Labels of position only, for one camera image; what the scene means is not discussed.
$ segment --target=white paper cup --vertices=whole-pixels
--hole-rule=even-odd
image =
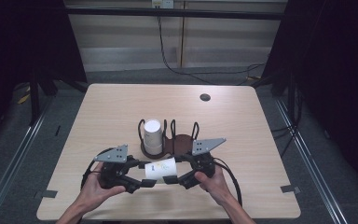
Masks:
[[[161,180],[163,176],[177,175],[175,158],[145,165],[146,179]]]
[[[145,122],[145,145],[159,147],[162,145],[161,124],[157,119],[149,119]]]
[[[150,147],[144,143],[144,146],[146,152],[149,153],[150,155],[158,155],[159,153],[162,152],[162,144],[157,147]]]

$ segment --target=wooden table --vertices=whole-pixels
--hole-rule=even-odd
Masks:
[[[211,96],[204,102],[203,93]],[[214,157],[225,161],[237,177],[245,210],[253,218],[295,218],[300,210],[269,126],[251,87],[93,84],[79,109],[72,130],[48,184],[57,190],[44,198],[37,211],[42,220],[58,219],[79,193],[81,177],[95,155],[109,147],[128,144],[129,154],[151,161],[140,149],[141,119],[176,120],[176,133],[191,135],[200,125],[198,139],[225,137]],[[190,171],[177,163],[178,174]],[[145,170],[129,176],[145,178]],[[226,173],[233,195],[234,185]],[[226,212],[198,186],[158,184],[108,199],[84,218],[100,220],[225,219]]]

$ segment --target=wall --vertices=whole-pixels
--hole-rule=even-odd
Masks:
[[[151,1],[66,0],[67,6],[151,7]],[[174,8],[284,12],[285,1],[174,1]],[[70,15],[87,72],[165,67],[158,19]],[[246,66],[267,60],[279,21],[161,18],[171,67]]]

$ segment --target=wall outlet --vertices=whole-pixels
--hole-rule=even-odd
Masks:
[[[152,8],[162,8],[162,0],[152,0]]]
[[[162,8],[173,8],[173,0],[162,0]]]

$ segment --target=gray floor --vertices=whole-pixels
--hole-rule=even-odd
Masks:
[[[244,68],[222,69],[223,71],[238,71]],[[190,69],[191,72],[216,70],[216,68]],[[255,70],[251,76],[258,76],[261,71]],[[214,84],[236,85],[246,79],[246,74],[209,74],[197,75],[197,77],[207,79]],[[191,76],[173,74],[167,69],[89,73],[88,79],[89,83],[207,84]],[[248,80],[243,85],[250,83],[252,80]],[[40,130],[0,206],[0,223],[48,223],[37,219],[36,211],[40,199],[36,199],[34,195],[46,189],[84,97],[83,93],[65,84],[58,83],[58,86],[59,92],[47,108]],[[277,99],[271,96],[269,89],[270,86],[260,87],[256,90],[257,95],[270,129],[280,129],[284,127],[284,122],[276,105]],[[0,124],[0,177],[6,171],[7,165],[29,129],[30,101],[22,105],[17,104],[24,92],[25,89],[13,92],[10,109]],[[48,99],[43,94],[41,98],[42,102]],[[358,223],[358,175],[342,158],[335,142],[325,137],[323,127],[319,125],[306,106],[304,106],[299,130],[313,159],[316,160],[324,175],[326,183],[336,196],[348,223]],[[280,132],[273,132],[275,136],[279,134]],[[276,139],[280,151],[284,149],[289,138],[290,135],[287,134]],[[301,192],[296,195],[302,212],[301,216],[296,219],[258,219],[257,223],[334,223],[295,144],[290,145],[282,161],[292,185],[301,189]],[[99,222],[85,220],[83,223]]]

